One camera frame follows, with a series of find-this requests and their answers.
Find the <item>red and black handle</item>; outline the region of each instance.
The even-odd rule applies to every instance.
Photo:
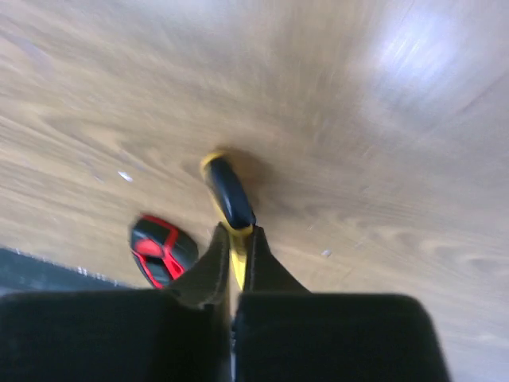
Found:
[[[198,246],[187,234],[155,216],[142,216],[133,226],[134,261],[153,287],[167,287],[198,260]]]

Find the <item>small white debris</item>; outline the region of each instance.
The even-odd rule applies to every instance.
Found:
[[[119,175],[126,179],[127,181],[133,181],[133,178],[129,176],[128,173],[125,173],[123,171],[118,171]]]
[[[85,268],[78,267],[78,273],[80,275],[86,276],[88,274],[88,271]]]
[[[98,279],[98,280],[101,280],[101,281],[107,281],[107,278],[105,275],[101,275],[100,273],[92,273],[90,274],[91,277],[93,277],[94,279]]]

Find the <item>dark floor edge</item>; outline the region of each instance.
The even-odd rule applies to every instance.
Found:
[[[35,290],[113,290],[129,289],[99,274],[82,268],[69,269],[35,259],[19,251],[0,248],[0,294]]]

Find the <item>wood grain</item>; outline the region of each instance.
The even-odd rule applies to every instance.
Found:
[[[411,294],[455,380],[506,380],[508,18],[502,0],[4,0],[0,243],[145,285],[130,222],[203,247],[198,163],[235,148],[307,287]]]

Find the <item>yellow tool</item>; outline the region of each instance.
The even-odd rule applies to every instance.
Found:
[[[214,152],[201,161],[201,173],[212,202],[230,236],[231,261],[240,290],[246,277],[246,241],[253,232],[256,216],[237,175],[224,152]]]

